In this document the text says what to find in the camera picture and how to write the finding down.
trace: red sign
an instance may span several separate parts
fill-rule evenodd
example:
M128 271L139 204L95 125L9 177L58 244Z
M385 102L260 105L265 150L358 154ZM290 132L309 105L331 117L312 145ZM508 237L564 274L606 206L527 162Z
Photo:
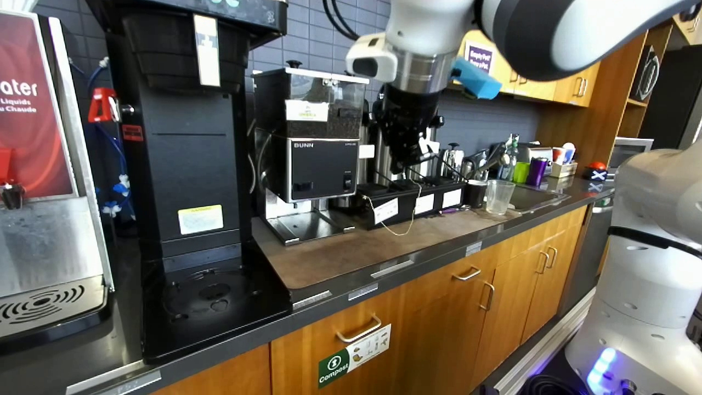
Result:
M64 128L35 16L0 13L0 151L25 197L71 193Z
M144 141L144 129L139 125L125 124L123 125L123 141L139 143L139 141Z

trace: coffee brewer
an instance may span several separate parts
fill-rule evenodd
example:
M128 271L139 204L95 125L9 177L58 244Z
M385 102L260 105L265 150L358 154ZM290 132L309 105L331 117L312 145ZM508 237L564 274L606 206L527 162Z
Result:
M284 0L89 0L105 29L143 258L144 361L290 312L249 230L246 65Z
M365 85L302 69L255 72L258 186L283 244L355 229L329 203L355 193Z

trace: coffee machine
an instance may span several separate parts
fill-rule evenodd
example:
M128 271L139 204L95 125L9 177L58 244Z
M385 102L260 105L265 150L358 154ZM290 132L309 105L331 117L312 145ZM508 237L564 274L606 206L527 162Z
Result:
M144 363L290 312L249 230L246 65L284 0L87 0L108 38L137 215Z
M283 244L349 233L331 203L358 186L369 80L290 69L255 72L256 169L265 222Z
M95 327L113 291L58 19L0 13L0 353Z

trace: green sign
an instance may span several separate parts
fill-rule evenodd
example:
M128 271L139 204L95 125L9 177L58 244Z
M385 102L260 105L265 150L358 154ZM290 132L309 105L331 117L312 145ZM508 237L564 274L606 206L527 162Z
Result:
M327 387L329 382L349 373L349 351L342 350L325 361L319 361L318 369L318 387Z

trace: kitchen counter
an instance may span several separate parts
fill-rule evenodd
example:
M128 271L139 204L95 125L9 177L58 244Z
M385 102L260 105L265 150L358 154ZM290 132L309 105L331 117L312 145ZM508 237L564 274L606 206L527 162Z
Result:
M149 392L582 206L610 186L572 181L551 189L567 197L529 215L491 217L483 210L457 210L419 217L405 237L375 229L283 246L260 219L255 219L255 237L286 286L294 312L160 366L144 366L139 361L137 249L134 237L113 237L111 313L78 335L0 356L0 387L41 395L65 389ZM400 233L408 226L409 222L391 229Z

